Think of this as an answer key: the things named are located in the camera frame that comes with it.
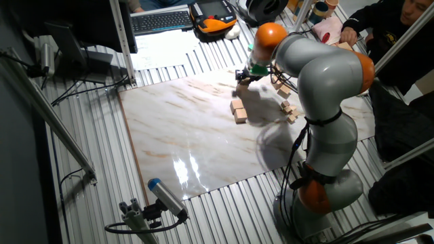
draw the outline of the metal grating floor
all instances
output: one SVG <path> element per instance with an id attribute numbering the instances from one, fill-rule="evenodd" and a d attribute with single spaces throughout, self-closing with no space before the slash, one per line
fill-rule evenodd
<path id="1" fill-rule="evenodd" d="M 341 20 L 347 18 L 339 7 L 335 14 Z M 285 27 L 293 24 L 289 10 L 278 17 L 277 23 Z M 253 42 L 256 29 L 248 28 L 242 21 L 239 21 L 239 25 L 239 38 L 200 43 L 197 49 L 187 54 L 189 62 L 185 65 L 136 71 L 137 87 L 244 63 L 248 58 L 247 46 Z M 363 44 L 359 43 L 358 47 L 363 51 Z M 125 66 L 122 55 L 111 49 L 96 46 L 89 50 L 114 54 L 112 64 Z M 117 80 L 119 75 L 112 73 L 106 83 L 113 84 Z M 72 85 L 73 81 L 56 79 L 47 83 L 44 93 L 49 101 L 53 101 Z M 74 86 L 73 90 L 80 92 L 102 85 L 78 82 Z M 131 85 L 126 85 L 120 87 L 119 91 L 131 88 Z M 59 197 L 57 202 L 64 243 L 141 243 L 135 235 L 114 235 L 104 231 L 105 225 L 121 221 L 120 202 L 137 198 L 142 205 L 145 204 L 117 92 L 99 89 L 83 93 L 66 99 L 55 109 L 94 164 L 98 179 L 97 185 L 92 186 L 79 172 L 62 185 L 66 218 L 63 218 Z M 79 165 L 48 126 L 47 136 L 52 142 L 49 148 L 53 177 L 59 181 L 66 174 L 79 169 Z M 368 189 L 384 173 L 373 139 L 358 143 L 357 151 L 347 167 L 356 171 L 363 180 L 364 194 L 351 206 L 331 215 L 335 226 L 325 233 L 328 239 L 356 225 L 378 219 L 367 200 Z M 271 214 L 271 204 L 281 176 L 281 169 L 270 171 L 184 201 L 191 219 L 177 229 L 157 234 L 160 242 L 282 243 Z M 168 226 L 174 219 L 164 214 L 161 221 Z"/>
<path id="2" fill-rule="evenodd" d="M 369 207 L 368 191 L 384 174 L 373 138 L 358 142 L 346 168 L 363 181 L 363 195 L 354 204 L 330 214 L 333 228 L 323 233 L 331 241 L 356 226 L 385 218 L 375 216 Z M 190 220 L 184 226 L 157 234 L 161 243 L 283 243 L 275 227 L 273 201 L 280 191 L 284 169 L 242 180 L 184 201 Z M 291 180 L 299 175 L 291 175 Z M 170 213 L 161 219 L 164 226 L 174 223 Z"/>

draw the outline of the monitor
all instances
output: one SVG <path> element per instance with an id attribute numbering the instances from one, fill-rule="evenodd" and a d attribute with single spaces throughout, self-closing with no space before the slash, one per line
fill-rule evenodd
<path id="1" fill-rule="evenodd" d="M 122 52 L 109 0 L 10 0 L 12 14 L 30 36 L 51 35 L 62 52 L 56 76 L 79 79 L 107 74 L 111 54 L 82 47 L 103 45 Z M 119 1 L 131 53 L 137 52 L 127 1 Z"/>

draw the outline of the table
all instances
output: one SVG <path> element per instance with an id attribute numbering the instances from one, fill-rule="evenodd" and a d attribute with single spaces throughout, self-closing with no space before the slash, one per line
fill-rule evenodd
<path id="1" fill-rule="evenodd" d="M 160 178 L 177 197 L 188 199 L 288 163 L 306 123 L 297 94 L 288 101 L 301 115 L 289 124 L 270 77 L 253 82 L 239 94 L 248 123 L 238 125 L 229 108 L 239 99 L 233 97 L 236 83 L 230 68 L 119 93 L 144 184 Z M 374 116 L 364 99 L 349 98 L 342 110 L 356 121 L 359 140 L 374 135 Z M 299 150 L 294 161 L 305 158 Z M 144 191 L 153 203 L 154 194 Z"/>

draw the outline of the black keyboard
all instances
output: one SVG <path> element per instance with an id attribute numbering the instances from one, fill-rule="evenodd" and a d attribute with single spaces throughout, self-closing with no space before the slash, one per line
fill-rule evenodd
<path id="1" fill-rule="evenodd" d="M 132 24 L 135 35 L 193 27 L 188 11 L 134 16 Z"/>

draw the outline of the person's hand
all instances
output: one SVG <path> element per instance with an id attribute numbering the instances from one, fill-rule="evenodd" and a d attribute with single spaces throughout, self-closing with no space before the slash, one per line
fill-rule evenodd
<path id="1" fill-rule="evenodd" d="M 134 13 L 140 13 L 144 12 L 144 10 L 141 7 L 138 7 L 136 10 L 134 10 Z"/>
<path id="2" fill-rule="evenodd" d="M 354 46 L 354 44 L 357 42 L 358 37 L 355 30 L 351 27 L 345 27 L 344 30 L 340 34 L 340 41 L 341 43 L 348 43 L 351 47 Z"/>

